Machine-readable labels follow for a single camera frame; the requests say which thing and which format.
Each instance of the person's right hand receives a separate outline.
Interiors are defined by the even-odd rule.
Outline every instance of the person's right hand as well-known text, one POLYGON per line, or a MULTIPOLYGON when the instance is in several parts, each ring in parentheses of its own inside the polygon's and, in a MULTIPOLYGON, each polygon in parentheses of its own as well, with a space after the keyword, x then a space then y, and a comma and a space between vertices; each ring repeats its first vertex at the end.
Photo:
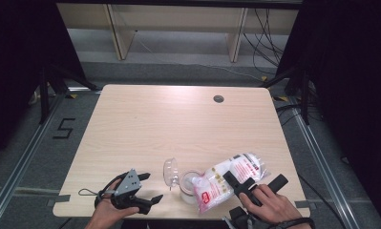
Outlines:
MULTIPOLYGON (((269 223, 280 223, 301 218, 300 212, 292 205, 288 198, 274 194, 271 189, 261 184, 252 191, 252 194, 261 202, 262 206, 254 204, 249 197, 241 193, 240 200, 244 208, 260 219, 269 223)), ((290 227, 292 229, 309 229, 307 223, 290 227)))

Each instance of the light wood table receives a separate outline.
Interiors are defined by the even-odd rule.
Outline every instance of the light wood table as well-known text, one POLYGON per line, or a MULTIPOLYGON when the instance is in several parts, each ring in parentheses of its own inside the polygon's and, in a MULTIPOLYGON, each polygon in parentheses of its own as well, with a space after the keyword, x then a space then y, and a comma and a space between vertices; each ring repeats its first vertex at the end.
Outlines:
MULTIPOLYGON (((289 183, 279 194, 291 202, 306 200, 282 127, 267 89, 234 87, 107 85, 95 106, 53 213, 59 217, 90 217, 95 197, 80 196, 87 188, 99 191, 115 176, 134 168, 150 173, 137 197, 163 194, 148 219, 221 219, 240 206, 234 196, 200 215, 197 205, 184 202, 180 187, 170 191, 163 164, 174 157, 179 172, 205 171, 237 154, 254 153, 271 173, 289 183), (222 103, 214 101, 221 95, 222 103)), ((309 216, 308 208, 300 208, 309 216)))

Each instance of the plastic bag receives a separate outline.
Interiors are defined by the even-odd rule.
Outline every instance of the plastic bag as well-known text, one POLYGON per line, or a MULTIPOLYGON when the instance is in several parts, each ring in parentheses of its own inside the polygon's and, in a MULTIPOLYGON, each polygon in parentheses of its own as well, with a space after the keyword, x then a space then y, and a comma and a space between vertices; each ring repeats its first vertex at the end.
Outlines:
POLYGON ((225 202, 234 195, 234 190, 222 177, 230 171, 244 183, 252 177, 256 182, 268 176, 265 164, 254 154, 236 155, 205 171, 200 177, 193 177, 194 192, 200 213, 225 202))

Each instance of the black strap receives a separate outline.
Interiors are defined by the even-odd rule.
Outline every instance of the black strap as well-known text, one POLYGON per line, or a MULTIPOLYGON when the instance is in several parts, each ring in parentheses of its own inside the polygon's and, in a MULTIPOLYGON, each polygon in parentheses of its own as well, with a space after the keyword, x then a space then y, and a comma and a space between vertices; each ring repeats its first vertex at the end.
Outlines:
POLYGON ((286 229, 288 227, 292 227, 295 225, 303 224, 303 223, 308 223, 309 226, 312 229, 315 229, 315 222, 311 218, 298 218, 298 219, 292 219, 289 221, 284 221, 280 222, 278 224, 272 224, 270 225, 267 229, 275 228, 275 229, 286 229))

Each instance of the table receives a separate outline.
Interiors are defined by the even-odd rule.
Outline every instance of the table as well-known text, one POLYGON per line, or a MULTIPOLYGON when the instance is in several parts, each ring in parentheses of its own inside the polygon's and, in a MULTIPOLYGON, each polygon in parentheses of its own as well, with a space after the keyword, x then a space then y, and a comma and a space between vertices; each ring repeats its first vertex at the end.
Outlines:
MULTIPOLYGON (((271 173, 270 182, 283 174, 289 183, 279 192, 291 202, 306 200, 267 89, 196 86, 107 85, 104 87, 60 196, 58 217, 89 217, 95 197, 78 194, 82 188, 101 190, 112 178, 134 168, 150 173, 137 192, 150 199, 163 194, 148 219, 221 219, 241 205, 232 197, 199 215, 197 205, 180 198, 180 188, 169 190, 163 163, 174 157, 179 172, 206 169, 237 154, 252 152, 271 173), (216 102, 214 96, 223 97, 216 102)), ((308 208, 300 208, 309 216, 308 208)))

